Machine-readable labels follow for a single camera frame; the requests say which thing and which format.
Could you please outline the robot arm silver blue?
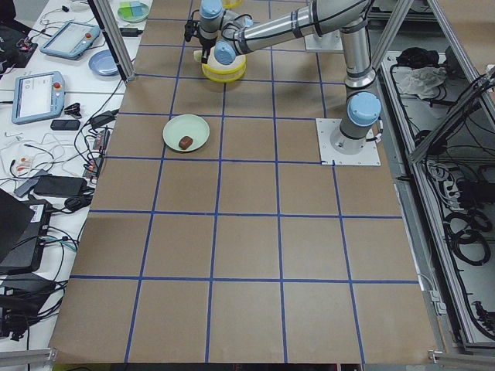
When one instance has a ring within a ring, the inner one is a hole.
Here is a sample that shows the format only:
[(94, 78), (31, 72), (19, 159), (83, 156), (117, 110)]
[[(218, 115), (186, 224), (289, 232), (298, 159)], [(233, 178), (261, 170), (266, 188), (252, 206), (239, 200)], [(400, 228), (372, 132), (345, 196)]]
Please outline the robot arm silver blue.
[(330, 135), (330, 143), (338, 152), (354, 155), (362, 150), (381, 114), (367, 30), (371, 6), (370, 1), (312, 1), (279, 18), (256, 23), (250, 15), (226, 10), (220, 1), (202, 1), (196, 10), (199, 17), (185, 24), (184, 39), (198, 38), (202, 62), (214, 55), (217, 62), (229, 65), (240, 55), (337, 31), (346, 66), (346, 115)]

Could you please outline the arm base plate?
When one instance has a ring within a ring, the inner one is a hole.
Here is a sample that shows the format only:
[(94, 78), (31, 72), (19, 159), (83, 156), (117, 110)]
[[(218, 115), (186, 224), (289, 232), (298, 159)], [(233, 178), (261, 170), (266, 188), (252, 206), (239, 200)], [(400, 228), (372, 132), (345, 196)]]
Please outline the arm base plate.
[(365, 138), (345, 137), (340, 131), (341, 119), (317, 118), (316, 133), (322, 165), (373, 166), (381, 165), (377, 142), (370, 128)]

